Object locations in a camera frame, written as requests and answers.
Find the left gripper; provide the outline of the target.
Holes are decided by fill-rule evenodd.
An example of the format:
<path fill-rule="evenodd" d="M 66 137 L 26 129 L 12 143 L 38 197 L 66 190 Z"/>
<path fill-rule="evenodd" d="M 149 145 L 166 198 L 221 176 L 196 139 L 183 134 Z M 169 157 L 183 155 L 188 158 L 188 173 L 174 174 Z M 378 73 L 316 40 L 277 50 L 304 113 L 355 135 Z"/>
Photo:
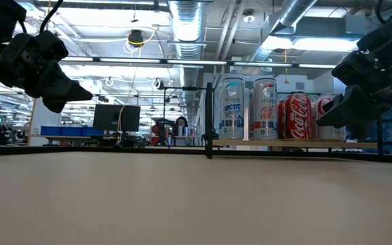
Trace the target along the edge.
<path fill-rule="evenodd" d="M 58 61 L 40 54 L 35 37 L 19 33 L 8 44 L 0 43 L 0 82 L 43 97 L 43 104 L 54 113 L 61 113 L 66 101 L 92 99 L 91 92 L 64 74 Z"/>

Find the silver Diet Coke can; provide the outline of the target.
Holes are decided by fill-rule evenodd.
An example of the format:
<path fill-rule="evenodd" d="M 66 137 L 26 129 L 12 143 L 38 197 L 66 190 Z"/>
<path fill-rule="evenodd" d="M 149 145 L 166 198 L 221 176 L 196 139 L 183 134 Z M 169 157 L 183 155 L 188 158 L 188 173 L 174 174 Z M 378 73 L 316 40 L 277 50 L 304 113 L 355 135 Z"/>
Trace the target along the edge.
<path fill-rule="evenodd" d="M 323 106 L 333 100 L 335 94 L 326 94 L 321 95 L 318 98 L 317 102 L 317 113 L 316 118 L 320 119 L 325 113 L 326 110 Z M 335 128 L 333 126 L 318 126 L 317 127 L 318 138 L 322 141 L 345 141 L 346 140 L 346 127 Z"/>

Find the red Coca-Cola can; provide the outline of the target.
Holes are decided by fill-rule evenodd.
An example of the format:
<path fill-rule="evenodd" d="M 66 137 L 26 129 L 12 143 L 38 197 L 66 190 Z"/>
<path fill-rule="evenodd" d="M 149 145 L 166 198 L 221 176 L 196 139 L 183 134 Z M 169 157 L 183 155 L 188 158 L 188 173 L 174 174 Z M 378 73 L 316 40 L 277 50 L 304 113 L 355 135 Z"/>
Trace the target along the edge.
<path fill-rule="evenodd" d="M 286 127 L 285 127 L 285 100 L 281 100 L 278 103 L 278 138 L 286 138 Z"/>
<path fill-rule="evenodd" d="M 311 101 L 306 93 L 290 94 L 285 100 L 285 137 L 309 140 L 311 132 Z"/>

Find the Celsius Peach Vibe can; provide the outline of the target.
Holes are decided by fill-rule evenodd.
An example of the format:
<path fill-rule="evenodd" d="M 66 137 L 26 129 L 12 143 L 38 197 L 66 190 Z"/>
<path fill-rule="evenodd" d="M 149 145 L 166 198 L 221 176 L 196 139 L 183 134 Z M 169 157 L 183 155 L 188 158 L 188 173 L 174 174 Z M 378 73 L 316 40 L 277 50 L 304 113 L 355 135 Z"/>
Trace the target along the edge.
<path fill-rule="evenodd" d="M 260 78 L 254 83 L 254 138 L 278 138 L 277 86 L 274 78 Z"/>

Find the blue storage bin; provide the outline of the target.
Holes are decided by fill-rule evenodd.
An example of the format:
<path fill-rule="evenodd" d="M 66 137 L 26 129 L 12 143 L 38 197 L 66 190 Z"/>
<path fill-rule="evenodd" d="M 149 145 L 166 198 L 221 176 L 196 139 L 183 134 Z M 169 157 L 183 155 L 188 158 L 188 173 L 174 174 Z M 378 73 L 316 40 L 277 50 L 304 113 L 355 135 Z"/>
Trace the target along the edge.
<path fill-rule="evenodd" d="M 82 127 L 62 127 L 61 136 L 82 137 Z"/>
<path fill-rule="evenodd" d="M 41 126 L 40 135 L 43 136 L 61 136 L 61 127 Z"/>
<path fill-rule="evenodd" d="M 90 137 L 95 135 L 104 135 L 104 130 L 95 129 L 93 127 L 83 127 L 82 128 L 82 137 Z"/>

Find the background work table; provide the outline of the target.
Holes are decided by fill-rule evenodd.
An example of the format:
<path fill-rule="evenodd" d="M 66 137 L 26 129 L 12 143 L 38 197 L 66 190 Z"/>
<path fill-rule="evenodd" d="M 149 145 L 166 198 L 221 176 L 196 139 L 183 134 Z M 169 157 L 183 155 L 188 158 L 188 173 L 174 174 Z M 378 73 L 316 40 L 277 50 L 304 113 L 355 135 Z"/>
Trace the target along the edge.
<path fill-rule="evenodd" d="M 32 135 L 29 137 L 29 146 L 82 146 L 97 143 L 92 137 Z"/>

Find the black computer monitor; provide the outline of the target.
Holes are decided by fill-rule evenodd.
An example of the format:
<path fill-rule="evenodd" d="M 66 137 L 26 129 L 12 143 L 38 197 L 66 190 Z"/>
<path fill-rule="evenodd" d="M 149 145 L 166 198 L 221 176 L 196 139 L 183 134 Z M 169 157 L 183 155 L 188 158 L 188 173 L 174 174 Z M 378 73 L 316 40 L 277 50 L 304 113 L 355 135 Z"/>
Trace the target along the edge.
<path fill-rule="evenodd" d="M 137 132 L 140 125 L 140 111 L 140 106 L 98 104 L 95 107 L 93 128 Z"/>

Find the black ceiling-hung device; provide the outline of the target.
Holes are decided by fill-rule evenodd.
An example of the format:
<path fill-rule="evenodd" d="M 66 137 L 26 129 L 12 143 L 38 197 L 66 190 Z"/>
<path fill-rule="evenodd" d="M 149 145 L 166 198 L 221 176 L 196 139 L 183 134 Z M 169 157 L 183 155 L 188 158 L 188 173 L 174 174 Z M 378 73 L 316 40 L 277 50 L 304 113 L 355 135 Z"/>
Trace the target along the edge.
<path fill-rule="evenodd" d="M 127 42 L 133 48 L 141 48 L 144 45 L 144 38 L 142 37 L 142 31 L 139 29 L 131 30 Z"/>

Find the person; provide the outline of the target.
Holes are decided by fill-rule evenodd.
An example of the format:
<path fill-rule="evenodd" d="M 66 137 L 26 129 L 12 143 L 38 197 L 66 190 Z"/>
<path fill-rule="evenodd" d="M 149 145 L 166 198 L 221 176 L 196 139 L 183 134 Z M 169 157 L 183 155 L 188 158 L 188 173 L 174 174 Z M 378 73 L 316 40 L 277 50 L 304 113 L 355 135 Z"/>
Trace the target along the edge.
<path fill-rule="evenodd" d="M 175 125 L 174 125 L 174 135 L 175 136 L 185 136 L 186 135 L 186 129 L 188 128 L 188 122 L 187 119 L 183 116 L 180 116 L 176 119 Z"/>

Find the black table frame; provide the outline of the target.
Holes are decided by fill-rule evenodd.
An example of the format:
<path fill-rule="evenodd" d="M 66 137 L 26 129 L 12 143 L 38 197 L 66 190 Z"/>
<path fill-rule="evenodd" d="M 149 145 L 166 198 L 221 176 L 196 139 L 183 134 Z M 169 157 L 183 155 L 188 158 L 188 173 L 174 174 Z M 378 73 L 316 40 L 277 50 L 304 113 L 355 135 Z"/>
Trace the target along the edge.
<path fill-rule="evenodd" d="M 370 161 L 379 163 L 392 163 L 392 155 L 366 154 L 356 152 L 257 152 L 243 150 L 211 150 L 205 149 L 160 149 L 160 148 L 97 148 L 73 146 L 0 146 L 0 155 L 11 154 L 41 154 L 58 152 L 106 152 L 106 153 L 143 153 L 143 154 L 193 154 L 204 155 L 211 159 L 213 156 L 239 156 L 239 157 L 286 157 L 286 158 L 324 158 L 345 159 L 355 161 Z"/>

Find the wooden shelf with black frame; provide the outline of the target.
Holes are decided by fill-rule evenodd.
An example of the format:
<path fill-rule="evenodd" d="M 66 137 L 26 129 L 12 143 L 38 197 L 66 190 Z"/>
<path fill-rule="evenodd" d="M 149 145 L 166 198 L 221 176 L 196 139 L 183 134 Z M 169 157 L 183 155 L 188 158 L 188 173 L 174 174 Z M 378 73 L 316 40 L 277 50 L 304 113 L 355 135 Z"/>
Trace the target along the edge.
<path fill-rule="evenodd" d="M 353 159 L 359 161 L 382 161 L 392 163 L 392 154 L 385 153 L 385 146 L 392 146 L 392 141 L 384 139 L 383 125 L 391 120 L 379 119 L 376 121 L 376 141 L 346 142 L 334 139 L 310 138 L 310 139 L 268 139 L 249 140 L 243 139 L 220 139 L 215 135 L 212 128 L 212 93 L 214 89 L 209 84 L 206 95 L 206 134 L 203 137 L 206 144 L 206 156 L 211 159 L 213 155 L 220 153 L 221 146 L 260 146 L 268 147 L 262 156 L 269 157 L 329 157 L 341 159 Z"/>

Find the silver ventilation duct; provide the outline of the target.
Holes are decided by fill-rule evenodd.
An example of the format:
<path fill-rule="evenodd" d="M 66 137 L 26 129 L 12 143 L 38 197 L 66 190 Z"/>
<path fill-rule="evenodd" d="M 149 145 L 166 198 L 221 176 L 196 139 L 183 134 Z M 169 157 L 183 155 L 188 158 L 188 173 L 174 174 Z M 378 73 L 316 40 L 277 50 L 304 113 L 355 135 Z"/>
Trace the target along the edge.
<path fill-rule="evenodd" d="M 179 59 L 199 60 L 202 56 L 205 4 L 198 1 L 169 1 L 176 55 Z"/>
<path fill-rule="evenodd" d="M 316 4 L 318 0 L 284 0 L 277 12 L 269 15 L 261 27 L 261 44 L 250 55 L 248 61 L 264 62 L 275 50 L 288 50 L 292 41 L 275 36 L 277 33 L 292 35 L 297 23 Z"/>

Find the black background rig frame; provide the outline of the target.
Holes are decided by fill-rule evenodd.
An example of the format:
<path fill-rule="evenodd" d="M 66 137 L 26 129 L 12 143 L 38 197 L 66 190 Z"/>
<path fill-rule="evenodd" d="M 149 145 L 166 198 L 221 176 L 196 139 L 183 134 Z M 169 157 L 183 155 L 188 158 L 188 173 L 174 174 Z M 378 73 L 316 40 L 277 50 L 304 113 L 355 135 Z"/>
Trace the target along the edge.
<path fill-rule="evenodd" d="M 192 123 L 199 111 L 199 102 L 206 88 L 197 86 L 169 86 L 163 89 L 163 117 L 165 117 L 166 104 L 170 99 L 178 100 L 178 107 L 183 116 Z"/>

